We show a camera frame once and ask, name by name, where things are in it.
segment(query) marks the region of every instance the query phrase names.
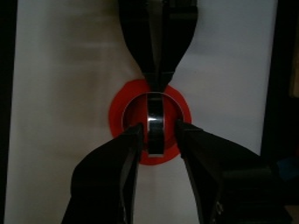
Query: white surface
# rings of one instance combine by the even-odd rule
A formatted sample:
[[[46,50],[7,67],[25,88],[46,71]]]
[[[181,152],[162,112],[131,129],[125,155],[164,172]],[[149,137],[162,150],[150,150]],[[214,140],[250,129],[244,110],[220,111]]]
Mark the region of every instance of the white surface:
[[[190,48],[172,79],[193,124],[258,153],[276,1],[198,0]],[[70,174],[110,139],[107,106],[141,78],[110,0],[18,0],[5,224],[53,224]],[[139,166],[135,224],[198,223],[177,157]]]

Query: red object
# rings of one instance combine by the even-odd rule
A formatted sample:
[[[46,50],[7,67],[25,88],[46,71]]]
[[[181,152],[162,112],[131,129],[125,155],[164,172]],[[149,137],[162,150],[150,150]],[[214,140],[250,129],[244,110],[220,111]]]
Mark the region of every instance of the red object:
[[[178,154],[173,138],[173,124],[177,119],[186,123],[192,122],[190,111],[181,94],[170,86],[166,86],[162,93],[164,112],[164,154],[162,157],[148,157],[146,144],[146,97],[149,87],[145,80],[129,81],[115,94],[107,111],[107,123],[111,136],[115,137],[129,126],[143,124],[143,150],[141,165],[158,165]]]

